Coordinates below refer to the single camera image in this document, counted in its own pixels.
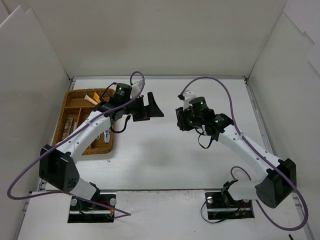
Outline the orange sunscreen tube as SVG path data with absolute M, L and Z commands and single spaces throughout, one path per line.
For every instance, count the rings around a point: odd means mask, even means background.
M 99 104 L 101 102 L 101 98 L 97 92 L 93 93 L 93 99 Z

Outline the beige foundation tube gold cap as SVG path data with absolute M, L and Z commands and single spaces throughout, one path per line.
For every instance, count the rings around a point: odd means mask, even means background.
M 85 95 L 84 99 L 90 102 L 91 104 L 93 104 L 94 106 L 98 105 L 98 103 L 95 100 L 93 100 L 91 97 L 89 97 L 87 94 Z

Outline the brown eyeshadow palette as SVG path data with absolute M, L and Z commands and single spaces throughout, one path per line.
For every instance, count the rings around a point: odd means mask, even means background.
M 66 139 L 72 133 L 73 128 L 74 128 L 74 119 L 72 117 L 67 118 L 63 127 L 61 140 Z

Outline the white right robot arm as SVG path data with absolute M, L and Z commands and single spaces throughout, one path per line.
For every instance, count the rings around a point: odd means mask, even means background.
M 232 180 L 221 189 L 221 200 L 233 206 L 240 200 L 260 200 L 269 208 L 276 208 L 293 188 L 287 182 L 297 183 L 296 164 L 291 159 L 282 160 L 267 152 L 250 138 L 237 132 L 231 118 L 216 114 L 208 108 L 203 96 L 188 92 L 179 95 L 183 106 L 177 108 L 177 126 L 181 131 L 202 130 L 205 136 L 231 149 L 257 173 L 255 181 Z

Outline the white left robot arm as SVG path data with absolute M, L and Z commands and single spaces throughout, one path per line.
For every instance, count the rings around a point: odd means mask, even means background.
M 142 80 L 132 85 L 118 83 L 114 95 L 97 104 L 68 138 L 55 146 L 45 145 L 40 151 L 39 177 L 61 192 L 81 198 L 87 209 L 96 209 L 100 190 L 80 177 L 76 163 L 89 145 L 124 115 L 132 116 L 135 122 L 164 116 L 152 92 L 147 94 L 149 104 L 144 105 L 144 86 Z

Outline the wicker organizer basket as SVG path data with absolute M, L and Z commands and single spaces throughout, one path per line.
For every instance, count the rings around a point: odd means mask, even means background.
M 88 95 L 93 99 L 94 92 L 100 96 L 104 93 L 103 88 L 87 88 L 87 89 L 76 89 L 67 92 L 64 96 L 63 106 L 60 111 L 59 119 L 57 122 L 57 127 L 55 129 L 55 134 L 53 137 L 52 144 L 56 145 L 61 141 L 63 128 L 67 118 L 74 119 L 73 130 L 79 127 L 83 121 L 87 119 L 93 104 L 84 99 L 85 95 Z M 107 154 L 112 151 L 114 145 L 115 135 L 111 133 L 110 143 L 105 143 L 104 134 L 100 135 L 99 139 L 95 139 L 84 151 L 84 155 L 98 155 Z

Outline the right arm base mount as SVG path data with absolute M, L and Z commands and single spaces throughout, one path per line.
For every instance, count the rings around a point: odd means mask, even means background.
M 205 222 L 219 224 L 228 220 L 255 218 L 251 201 L 234 200 L 228 192 L 230 186 L 237 181 L 227 181 L 220 190 L 204 193 L 200 216 Z

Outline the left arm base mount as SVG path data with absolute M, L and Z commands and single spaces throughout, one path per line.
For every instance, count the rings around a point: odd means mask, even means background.
M 116 206 L 115 193 L 101 193 L 96 202 L 114 208 Z M 71 198 L 68 224 L 105 224 L 113 223 L 115 211 L 108 207 L 100 206 L 97 203 L 90 203 L 86 200 L 80 200 L 74 196 Z

